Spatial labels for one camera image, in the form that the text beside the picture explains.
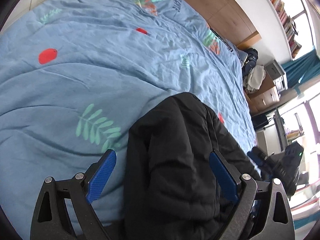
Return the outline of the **black backpack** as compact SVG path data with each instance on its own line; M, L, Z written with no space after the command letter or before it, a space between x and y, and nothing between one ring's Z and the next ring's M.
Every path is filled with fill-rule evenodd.
M248 48L245 50L247 53L247 58L244 61L242 67L242 76L246 76L252 68L254 68L257 64L258 60L258 51L254 48Z

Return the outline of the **black puffer jacket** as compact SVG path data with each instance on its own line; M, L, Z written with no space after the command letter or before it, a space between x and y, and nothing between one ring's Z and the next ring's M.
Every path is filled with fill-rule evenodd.
M232 209L209 166L219 151L260 180L216 113L195 95L168 97L129 130L123 239L211 239Z

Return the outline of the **blue dinosaur print duvet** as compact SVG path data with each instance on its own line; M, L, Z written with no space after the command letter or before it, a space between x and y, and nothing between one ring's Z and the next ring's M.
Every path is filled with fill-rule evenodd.
M22 239L44 179L111 148L93 207L121 218L129 128L165 98L195 94L244 151L255 131L237 48L184 0L46 0L1 35L1 207Z

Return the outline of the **beige bag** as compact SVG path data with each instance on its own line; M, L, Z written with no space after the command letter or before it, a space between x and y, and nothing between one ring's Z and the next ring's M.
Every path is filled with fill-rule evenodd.
M243 87L248 94L258 91L266 77L265 67L256 65L249 73L243 78Z

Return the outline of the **wooden headboard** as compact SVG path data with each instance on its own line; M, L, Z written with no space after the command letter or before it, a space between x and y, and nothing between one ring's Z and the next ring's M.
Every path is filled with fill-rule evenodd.
M220 36L239 49L254 46L261 36L235 0L185 0Z

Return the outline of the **white printer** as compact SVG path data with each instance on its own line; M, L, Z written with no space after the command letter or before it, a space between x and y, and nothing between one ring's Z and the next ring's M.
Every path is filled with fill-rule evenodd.
M279 93L288 89L286 72L276 60L269 62L265 66L265 70L273 80Z

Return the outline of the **row of books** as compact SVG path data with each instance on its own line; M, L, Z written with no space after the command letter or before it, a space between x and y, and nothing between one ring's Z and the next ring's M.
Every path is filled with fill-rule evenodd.
M298 14L299 9L302 9L301 0L270 0L277 16L281 21L281 25L285 31L286 39L289 44L291 57L294 59L301 45L296 41L298 36L298 28L293 19Z

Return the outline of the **wooden drawer dresser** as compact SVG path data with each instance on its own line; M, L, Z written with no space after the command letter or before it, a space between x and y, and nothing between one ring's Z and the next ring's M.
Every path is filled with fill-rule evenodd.
M268 73L266 73L259 90L251 94L245 92L245 97L251 116L263 113L264 110L280 101L276 85Z

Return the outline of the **teal right curtain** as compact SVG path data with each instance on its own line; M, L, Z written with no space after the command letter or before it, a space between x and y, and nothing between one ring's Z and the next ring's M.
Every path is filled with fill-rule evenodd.
M288 88L295 88L319 76L320 61L315 49L296 60L282 64L285 70Z

